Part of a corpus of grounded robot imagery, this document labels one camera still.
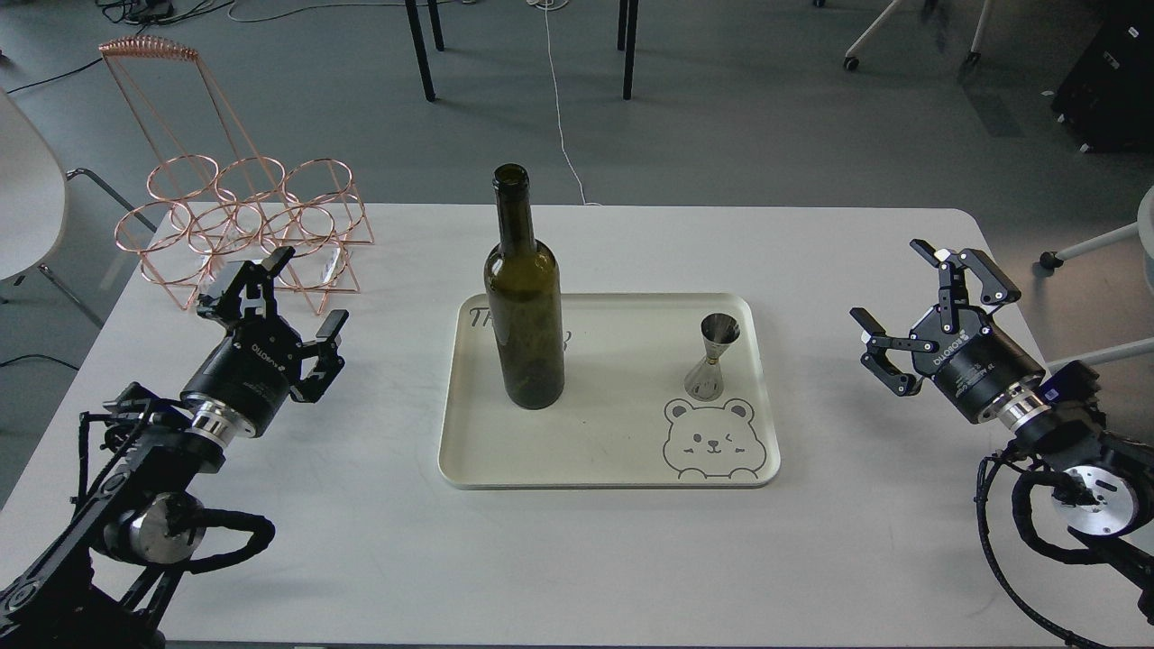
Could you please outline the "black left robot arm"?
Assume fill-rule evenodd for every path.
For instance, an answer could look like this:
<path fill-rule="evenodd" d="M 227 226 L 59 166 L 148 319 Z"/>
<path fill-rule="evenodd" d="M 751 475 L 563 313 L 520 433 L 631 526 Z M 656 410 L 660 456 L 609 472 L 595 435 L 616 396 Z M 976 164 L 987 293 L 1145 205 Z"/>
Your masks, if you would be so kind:
<path fill-rule="evenodd" d="M 275 537 L 268 519 L 190 497 L 235 438 L 263 435 L 286 400 L 317 402 L 343 370 L 334 311 L 306 342 L 277 311 L 275 282 L 294 249 L 226 264 L 198 296 L 198 316 L 225 336 L 177 401 L 138 383 L 81 416 L 113 453 L 93 480 L 78 473 L 69 525 L 3 590 L 5 648 L 162 648 L 160 621 L 185 575 L 247 562 Z"/>

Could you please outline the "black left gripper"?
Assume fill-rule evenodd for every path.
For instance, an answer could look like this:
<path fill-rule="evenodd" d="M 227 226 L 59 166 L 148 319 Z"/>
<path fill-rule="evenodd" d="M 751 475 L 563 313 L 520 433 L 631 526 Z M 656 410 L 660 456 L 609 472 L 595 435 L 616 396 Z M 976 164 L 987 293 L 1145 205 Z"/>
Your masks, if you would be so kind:
<path fill-rule="evenodd" d="M 307 343 L 277 316 L 275 279 L 293 256 L 293 247 L 280 246 L 260 262 L 228 262 L 197 297 L 197 316 L 230 333 L 180 400 L 189 409 L 209 401 L 227 406 L 243 418 L 252 438 L 263 435 L 288 395 L 298 403 L 320 401 L 345 366 L 338 348 L 346 309 L 334 309 Z"/>

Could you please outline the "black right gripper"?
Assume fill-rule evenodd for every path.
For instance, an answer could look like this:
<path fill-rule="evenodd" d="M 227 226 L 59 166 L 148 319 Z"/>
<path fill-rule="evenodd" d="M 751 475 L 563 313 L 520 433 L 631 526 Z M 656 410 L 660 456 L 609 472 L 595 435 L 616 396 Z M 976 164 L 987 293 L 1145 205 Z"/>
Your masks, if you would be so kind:
<path fill-rule="evenodd" d="M 923 376 L 972 424 L 992 418 L 988 406 L 1009 387 L 1036 386 L 1044 370 L 994 323 L 992 313 L 1021 299 L 1021 291 L 992 262 L 986 251 L 936 249 L 922 239 L 911 239 L 911 249 L 937 268 L 937 304 L 911 329 L 916 338 L 896 338 L 862 307 L 849 315 L 863 329 L 865 353 L 861 364 L 897 396 L 919 394 Z M 980 279 L 981 305 L 971 304 L 966 273 Z M 902 372 L 890 361 L 890 350 L 912 353 L 920 375 Z"/>

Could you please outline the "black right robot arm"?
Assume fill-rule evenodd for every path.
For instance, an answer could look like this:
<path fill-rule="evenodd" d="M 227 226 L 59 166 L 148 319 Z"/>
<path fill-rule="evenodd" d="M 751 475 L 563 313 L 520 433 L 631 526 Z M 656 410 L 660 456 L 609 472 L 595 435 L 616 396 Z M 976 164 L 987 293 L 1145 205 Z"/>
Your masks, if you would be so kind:
<path fill-rule="evenodd" d="M 994 579 L 1064 646 L 1094 646 L 1031 607 L 994 555 L 986 503 L 998 470 L 1009 467 L 1018 473 L 1011 510 L 1021 540 L 1052 562 L 1108 564 L 1138 588 L 1137 607 L 1151 617 L 1151 553 L 1126 539 L 1151 523 L 1149 443 L 1109 431 L 1095 370 L 1069 361 L 1047 373 L 996 324 L 994 313 L 1021 291 L 984 251 L 935 248 L 921 239 L 911 247 L 937 271 L 937 300 L 905 337 L 853 308 L 865 344 L 860 361 L 898 396 L 917 394 L 930 379 L 969 423 L 998 420 L 1011 433 L 1002 452 L 977 464 L 977 540 Z"/>

